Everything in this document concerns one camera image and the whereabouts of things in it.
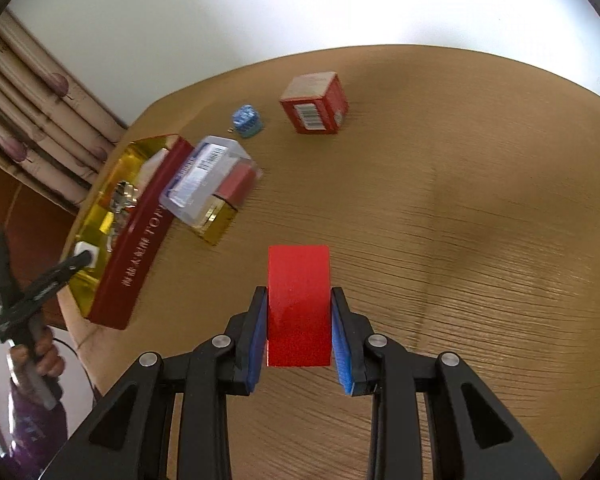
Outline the person left hand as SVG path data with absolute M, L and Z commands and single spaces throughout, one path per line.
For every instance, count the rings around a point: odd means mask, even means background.
M 41 377 L 58 378 L 66 368 L 66 361 L 59 354 L 54 343 L 54 334 L 49 327 L 42 329 L 41 336 L 30 351 L 24 344 L 17 344 L 9 349 L 9 359 L 12 363 L 12 374 L 18 382 L 27 378 L 26 367 L 33 364 L 36 374 Z

